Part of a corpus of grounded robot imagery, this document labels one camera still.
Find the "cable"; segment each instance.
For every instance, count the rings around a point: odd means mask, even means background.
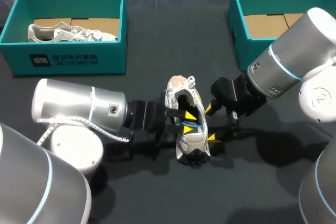
[[[73,116],[70,118],[61,118],[60,120],[55,120],[55,119],[50,119],[49,122],[52,123],[52,125],[47,129],[47,131],[42,135],[42,137],[37,141],[37,145],[42,145],[44,143],[44,141],[46,140],[46,138],[48,138],[48,136],[59,126],[61,126],[61,123],[59,123],[60,121],[62,121],[62,123],[70,123],[71,121],[73,122],[80,122],[85,124],[86,126],[98,131],[99,133],[103,134],[104,136],[107,136],[108,138],[111,138],[113,140],[119,141],[119,142],[123,142],[123,143],[128,143],[130,140],[128,138],[124,138],[124,137],[118,137],[118,136],[114,136],[110,133],[108,133],[107,131],[103,130],[101,127],[91,123],[89,120],[84,119],[84,118],[79,118],[77,116]]]

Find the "teal shoe box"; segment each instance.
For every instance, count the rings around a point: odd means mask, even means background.
[[[28,42],[40,18],[119,19],[118,41]],[[125,73],[127,33],[125,0],[15,0],[0,50],[15,75]]]
[[[244,16],[300,14],[320,7],[336,17],[336,0],[230,0],[228,21],[240,70],[246,70],[277,38],[252,38]]]

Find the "logo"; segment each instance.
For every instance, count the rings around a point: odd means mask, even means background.
[[[331,103],[331,95],[326,89],[313,89],[311,92],[311,103],[315,110],[324,109]]]
[[[50,67],[50,61],[47,55],[29,55],[34,67]]]

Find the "white sneaker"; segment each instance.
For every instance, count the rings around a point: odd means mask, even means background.
[[[195,89],[195,78],[173,76],[168,82],[165,105],[170,109],[186,110],[197,118],[196,124],[174,118],[176,125],[183,126],[183,134],[178,134],[176,140],[177,160],[184,164],[205,162],[210,157],[208,126],[201,97]]]
[[[111,41],[118,40],[112,34],[99,30],[85,29],[80,26],[70,26],[64,22],[54,27],[40,27],[31,24],[28,27],[29,42],[58,42],[58,41]]]

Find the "shoe sole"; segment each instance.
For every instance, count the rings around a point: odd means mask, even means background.
[[[178,161],[184,165],[200,165],[209,161],[210,157],[206,152],[195,149],[189,154],[183,154]]]

